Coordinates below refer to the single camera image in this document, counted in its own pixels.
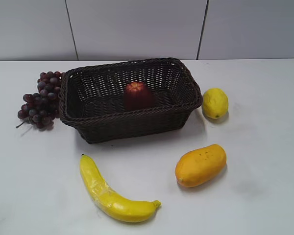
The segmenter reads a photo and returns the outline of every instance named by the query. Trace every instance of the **mango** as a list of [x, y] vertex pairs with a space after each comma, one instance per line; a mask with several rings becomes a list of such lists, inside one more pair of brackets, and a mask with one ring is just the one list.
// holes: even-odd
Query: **mango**
[[226, 153], [217, 144], [196, 149], [182, 156], [175, 168], [178, 183], [196, 187], [216, 177], [226, 165]]

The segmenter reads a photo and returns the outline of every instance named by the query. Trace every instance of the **bunch of grapes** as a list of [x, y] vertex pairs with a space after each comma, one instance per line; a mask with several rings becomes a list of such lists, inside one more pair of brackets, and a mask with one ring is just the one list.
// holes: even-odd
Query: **bunch of grapes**
[[42, 72], [38, 79], [37, 89], [39, 93], [25, 94], [23, 100], [26, 104], [22, 105], [18, 111], [18, 118], [23, 122], [16, 128], [19, 128], [25, 122], [36, 125], [42, 129], [53, 124], [53, 120], [59, 116], [59, 98], [61, 88], [60, 72]]

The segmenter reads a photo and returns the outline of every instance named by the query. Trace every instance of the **white wall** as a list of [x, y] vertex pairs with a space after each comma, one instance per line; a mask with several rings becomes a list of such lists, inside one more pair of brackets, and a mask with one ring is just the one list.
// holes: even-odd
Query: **white wall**
[[[207, 0], [67, 0], [80, 60], [195, 59]], [[294, 0], [210, 0], [200, 59], [294, 58]], [[65, 0], [0, 0], [0, 60], [76, 60]]]
[[64, 0], [0, 0], [0, 60], [76, 60]]
[[196, 59], [206, 0], [67, 0], [80, 60]]
[[210, 0], [199, 58], [294, 58], [294, 0]]

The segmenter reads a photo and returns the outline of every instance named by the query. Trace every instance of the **banana tip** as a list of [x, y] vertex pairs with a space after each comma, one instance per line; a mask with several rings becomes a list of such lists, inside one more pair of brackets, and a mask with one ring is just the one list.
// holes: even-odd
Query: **banana tip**
[[161, 202], [158, 200], [154, 200], [153, 204], [155, 205], [156, 208], [158, 208], [159, 206], [161, 206]]

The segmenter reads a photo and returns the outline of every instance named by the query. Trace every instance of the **basket rim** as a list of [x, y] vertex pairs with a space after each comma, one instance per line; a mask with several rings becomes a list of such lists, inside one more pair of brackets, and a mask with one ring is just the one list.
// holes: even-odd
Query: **basket rim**
[[[121, 113], [112, 113], [106, 114], [101, 116], [94, 116], [94, 117], [71, 117], [67, 113], [67, 86], [68, 80], [73, 73], [81, 72], [81, 71], [97, 71], [101, 69], [106, 69], [109, 67], [124, 67], [124, 66], [132, 66], [133, 64], [142, 64], [142, 63], [156, 63], [156, 62], [170, 62], [176, 63], [181, 67], [181, 70], [184, 71], [185, 77], [189, 80], [189, 82], [193, 86], [193, 91], [195, 93], [196, 99], [192, 102], [187, 103], [180, 103], [174, 105], [166, 105], [166, 106], [157, 106], [147, 109], [139, 109], [134, 111], [126, 111]], [[60, 119], [61, 121], [69, 123], [74, 122], [81, 122], [81, 121], [91, 121], [91, 122], [100, 122], [100, 121], [109, 121], [109, 120], [116, 120], [116, 119], [123, 119], [123, 118], [132, 118], [132, 117], [140, 117], [140, 116], [149, 116], [154, 114], [164, 114], [164, 113], [172, 113], [172, 112], [185, 112], [185, 111], [192, 111], [199, 106], [202, 105], [202, 95], [200, 93], [200, 88], [198, 84], [195, 82], [194, 78], [192, 77], [190, 71], [186, 68], [186, 66], [176, 58], [167, 57], [167, 58], [156, 58], [156, 59], [145, 59], [145, 60], [132, 60], [126, 62], [118, 62], [112, 64], [104, 64], [104, 65], [95, 65], [95, 66], [85, 66], [85, 67], [78, 67], [76, 69], [71, 69], [65, 72], [64, 77], [62, 78], [62, 86], [61, 86], [61, 98], [60, 98]]]

